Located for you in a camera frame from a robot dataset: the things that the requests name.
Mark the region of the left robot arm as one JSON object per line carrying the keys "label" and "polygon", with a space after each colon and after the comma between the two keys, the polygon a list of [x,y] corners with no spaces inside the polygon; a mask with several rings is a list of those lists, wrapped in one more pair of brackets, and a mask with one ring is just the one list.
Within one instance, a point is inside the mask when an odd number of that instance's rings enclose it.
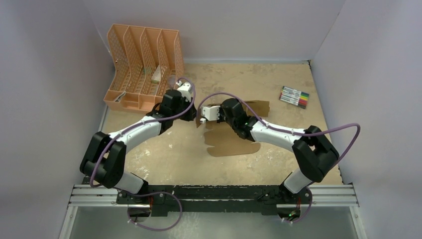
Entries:
{"label": "left robot arm", "polygon": [[167,90],[162,102],[140,121],[116,132],[96,132],[80,164],[80,172],[106,188],[129,192],[135,203],[148,199],[148,182],[125,170],[126,154],[146,140],[168,130],[175,120],[193,121],[195,90],[183,84],[176,90]]}

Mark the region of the aluminium rail frame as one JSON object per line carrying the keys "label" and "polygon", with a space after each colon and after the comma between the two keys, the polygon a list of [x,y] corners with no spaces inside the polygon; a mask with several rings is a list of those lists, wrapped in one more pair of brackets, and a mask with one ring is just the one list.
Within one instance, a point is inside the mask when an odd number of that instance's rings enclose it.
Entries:
{"label": "aluminium rail frame", "polygon": [[[313,195],[312,207],[346,207],[350,210],[352,221],[359,239],[366,239],[367,235],[360,219],[359,203],[353,185],[312,185],[310,191]],[[77,207],[147,207],[147,204],[119,203],[121,195],[116,189],[107,189],[103,186],[92,188],[87,185],[74,185],[66,219],[63,223],[61,239],[70,237],[73,226],[73,216]]]}

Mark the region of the white card in organizer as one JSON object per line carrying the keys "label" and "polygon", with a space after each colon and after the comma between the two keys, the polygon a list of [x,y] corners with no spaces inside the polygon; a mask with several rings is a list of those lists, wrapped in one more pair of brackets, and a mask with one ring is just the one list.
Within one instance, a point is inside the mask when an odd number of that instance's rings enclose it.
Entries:
{"label": "white card in organizer", "polygon": [[161,79],[161,66],[158,65],[151,77],[151,82],[154,84],[159,84],[161,82]]}

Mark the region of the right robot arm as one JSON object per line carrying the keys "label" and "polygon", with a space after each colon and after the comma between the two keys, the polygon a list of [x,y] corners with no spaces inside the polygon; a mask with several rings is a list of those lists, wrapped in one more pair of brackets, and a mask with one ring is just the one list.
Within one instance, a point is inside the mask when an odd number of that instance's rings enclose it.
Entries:
{"label": "right robot arm", "polygon": [[339,159],[338,151],[325,135],[308,136],[320,132],[314,125],[307,129],[287,130],[259,121],[258,117],[247,115],[235,98],[223,101],[219,113],[219,120],[225,121],[240,138],[269,143],[295,155],[299,167],[280,185],[279,195],[284,202],[294,201],[312,182],[321,182]]}

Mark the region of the pack of coloured markers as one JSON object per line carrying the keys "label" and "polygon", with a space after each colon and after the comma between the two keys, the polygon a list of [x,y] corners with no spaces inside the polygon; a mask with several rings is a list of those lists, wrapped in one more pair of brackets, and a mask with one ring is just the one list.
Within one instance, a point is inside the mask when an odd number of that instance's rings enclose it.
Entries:
{"label": "pack of coloured markers", "polygon": [[309,94],[283,86],[279,99],[283,102],[305,109],[309,101]]}

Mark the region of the small grey object in organizer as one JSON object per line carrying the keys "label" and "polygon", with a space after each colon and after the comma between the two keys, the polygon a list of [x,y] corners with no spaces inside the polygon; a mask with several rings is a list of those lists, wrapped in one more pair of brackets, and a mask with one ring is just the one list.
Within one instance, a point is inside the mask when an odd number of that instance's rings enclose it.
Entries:
{"label": "small grey object in organizer", "polygon": [[168,86],[173,89],[175,84],[176,84],[176,76],[175,75],[170,75],[168,80],[167,80],[167,84]]}

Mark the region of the orange plastic file organizer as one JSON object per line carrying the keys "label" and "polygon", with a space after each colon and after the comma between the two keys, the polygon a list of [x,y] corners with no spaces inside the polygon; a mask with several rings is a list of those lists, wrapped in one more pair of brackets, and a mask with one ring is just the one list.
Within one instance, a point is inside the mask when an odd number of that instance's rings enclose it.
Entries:
{"label": "orange plastic file organizer", "polygon": [[[115,76],[104,97],[113,111],[147,113],[162,102],[170,89],[170,75],[184,75],[184,59],[180,32],[174,29],[113,24],[107,40],[113,59]],[[161,82],[151,77],[161,66]]]}

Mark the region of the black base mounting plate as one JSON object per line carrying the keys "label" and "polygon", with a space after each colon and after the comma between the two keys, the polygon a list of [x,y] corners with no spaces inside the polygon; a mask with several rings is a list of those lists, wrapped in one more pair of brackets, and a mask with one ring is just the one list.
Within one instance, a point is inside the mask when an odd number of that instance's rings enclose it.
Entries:
{"label": "black base mounting plate", "polygon": [[297,218],[311,201],[311,191],[293,194],[280,185],[149,185],[143,197],[119,192],[121,205],[144,205],[152,216],[169,212],[260,213],[264,216]]}

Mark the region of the brown cardboard box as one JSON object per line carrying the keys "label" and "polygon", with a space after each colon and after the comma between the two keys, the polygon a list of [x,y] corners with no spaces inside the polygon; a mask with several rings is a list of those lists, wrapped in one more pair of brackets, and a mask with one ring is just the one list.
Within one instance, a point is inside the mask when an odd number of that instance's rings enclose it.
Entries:
{"label": "brown cardboard box", "polygon": [[[260,117],[268,116],[270,111],[269,101],[253,100],[246,101],[246,103]],[[253,154],[261,148],[260,143],[241,139],[226,122],[207,121],[202,124],[197,120],[196,124],[197,128],[205,125],[206,132],[203,134],[205,145],[207,145],[208,154],[213,157]]]}

